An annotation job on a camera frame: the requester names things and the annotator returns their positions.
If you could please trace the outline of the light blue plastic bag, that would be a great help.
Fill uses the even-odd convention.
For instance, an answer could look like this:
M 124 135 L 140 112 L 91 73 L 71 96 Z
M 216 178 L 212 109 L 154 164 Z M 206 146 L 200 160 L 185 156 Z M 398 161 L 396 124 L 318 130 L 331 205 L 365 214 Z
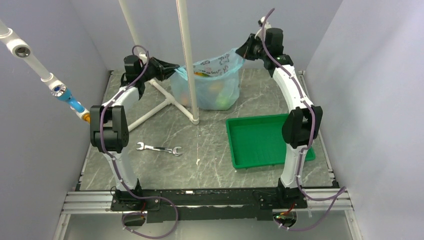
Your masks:
M 244 63 L 245 59 L 236 54 L 235 48 L 220 56 L 195 62 L 193 64 L 193 73 L 197 106 L 203 110 L 219 111 L 215 104 L 218 96 L 230 98 L 233 105 L 240 97 L 241 81 L 239 71 Z M 169 78 L 169 81 L 174 98 L 181 105 L 190 107 L 191 100 L 186 67 L 177 68 L 175 73 Z M 218 94 L 209 91 L 209 86 L 215 82 L 224 84 L 222 91 Z

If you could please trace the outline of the green fake apple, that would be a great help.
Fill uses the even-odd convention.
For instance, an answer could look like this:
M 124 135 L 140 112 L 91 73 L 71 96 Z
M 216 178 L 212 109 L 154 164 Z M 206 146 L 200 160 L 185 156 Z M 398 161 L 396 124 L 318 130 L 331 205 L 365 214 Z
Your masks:
M 232 106 L 230 98 L 226 96 L 218 96 L 215 101 L 216 109 L 219 111 L 224 111 L 229 109 Z

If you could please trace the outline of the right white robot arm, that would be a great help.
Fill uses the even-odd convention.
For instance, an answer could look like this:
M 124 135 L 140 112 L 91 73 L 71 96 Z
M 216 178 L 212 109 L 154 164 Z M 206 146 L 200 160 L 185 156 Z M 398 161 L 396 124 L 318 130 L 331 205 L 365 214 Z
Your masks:
M 323 110 L 303 90 L 291 57 L 283 53 L 283 38 L 280 28 L 269 28 L 261 36 L 251 33 L 235 52 L 245 60 L 262 60 L 286 101 L 288 117 L 281 128 L 286 155 L 275 200 L 280 207 L 287 208 L 304 197 L 300 190 L 301 175 L 307 152 L 318 136 Z

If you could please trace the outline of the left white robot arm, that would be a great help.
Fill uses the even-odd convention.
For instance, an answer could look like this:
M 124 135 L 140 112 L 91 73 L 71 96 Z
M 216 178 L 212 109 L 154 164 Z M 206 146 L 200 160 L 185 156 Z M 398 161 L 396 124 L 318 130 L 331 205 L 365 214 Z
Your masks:
M 124 204 L 131 210 L 137 210 L 143 205 L 144 196 L 129 160 L 130 131 L 126 109 L 142 98 L 146 82 L 168 79 L 179 65 L 155 57 L 142 60 L 134 54 L 126 56 L 123 61 L 125 72 L 118 92 L 107 102 L 93 105 L 89 110 L 90 142 L 105 156 L 112 169 L 116 197 L 124 197 Z

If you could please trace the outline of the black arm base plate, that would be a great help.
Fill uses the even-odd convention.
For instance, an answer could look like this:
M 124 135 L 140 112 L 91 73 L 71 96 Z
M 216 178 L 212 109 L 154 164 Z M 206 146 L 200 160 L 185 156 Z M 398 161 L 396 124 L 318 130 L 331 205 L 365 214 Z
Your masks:
M 112 212 L 143 212 L 147 223 L 164 221 L 256 219 L 271 221 L 280 212 L 308 207 L 305 197 L 278 198 L 277 187 L 143 189 L 144 199 L 112 193 Z

